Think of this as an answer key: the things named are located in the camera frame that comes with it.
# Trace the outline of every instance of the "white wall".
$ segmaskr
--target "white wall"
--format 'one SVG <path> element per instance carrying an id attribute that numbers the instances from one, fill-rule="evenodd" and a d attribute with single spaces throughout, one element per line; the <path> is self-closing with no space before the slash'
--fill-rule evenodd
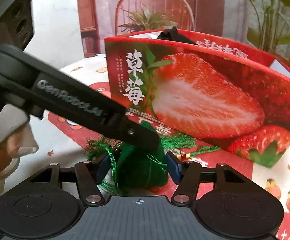
<path id="1" fill-rule="evenodd" d="M 77 0 L 32 0 L 34 37 L 25 52 L 57 69 L 84 58 Z"/>

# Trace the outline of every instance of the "wooden cabinet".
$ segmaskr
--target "wooden cabinet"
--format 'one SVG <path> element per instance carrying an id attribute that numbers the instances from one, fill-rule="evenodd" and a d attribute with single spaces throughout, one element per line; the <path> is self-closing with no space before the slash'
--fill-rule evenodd
<path id="1" fill-rule="evenodd" d="M 84 56 L 100 53 L 95 0 L 77 0 Z"/>

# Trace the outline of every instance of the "green fabric sachet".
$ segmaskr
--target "green fabric sachet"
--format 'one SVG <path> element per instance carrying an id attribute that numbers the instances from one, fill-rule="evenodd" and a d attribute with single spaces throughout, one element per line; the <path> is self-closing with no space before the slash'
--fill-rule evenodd
<path id="1" fill-rule="evenodd" d="M 155 132 L 149 122 L 142 122 L 141 125 Z M 159 143 L 155 152 L 148 152 L 127 143 L 122 143 L 120 149 L 121 156 L 117 162 L 118 188 L 127 190 L 166 185 L 168 174 L 162 143 Z"/>

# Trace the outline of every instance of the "black ribbon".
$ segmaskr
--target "black ribbon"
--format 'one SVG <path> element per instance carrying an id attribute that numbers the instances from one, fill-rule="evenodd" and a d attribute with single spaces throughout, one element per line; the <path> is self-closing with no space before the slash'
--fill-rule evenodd
<path id="1" fill-rule="evenodd" d="M 197 45 L 194 41 L 190 40 L 189 38 L 185 37 L 182 34 L 179 34 L 176 27 L 162 31 L 160 35 L 157 37 L 157 39 Z"/>

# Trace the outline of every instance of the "strawberry image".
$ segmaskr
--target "strawberry image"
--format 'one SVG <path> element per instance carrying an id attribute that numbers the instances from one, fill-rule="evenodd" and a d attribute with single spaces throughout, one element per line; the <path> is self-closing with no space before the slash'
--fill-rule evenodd
<path id="1" fill-rule="evenodd" d="M 290 146 L 290 132 L 277 125 L 265 125 L 236 139 L 227 151 L 264 166 L 274 165 Z"/>
<path id="2" fill-rule="evenodd" d="M 272 73 L 244 66 L 242 89 L 258 100 L 268 124 L 290 127 L 290 83 Z"/>
<path id="3" fill-rule="evenodd" d="M 199 56 L 180 52 L 163 60 L 172 63 L 154 73 L 158 120 L 197 138 L 231 138 L 263 124 L 257 100 Z"/>

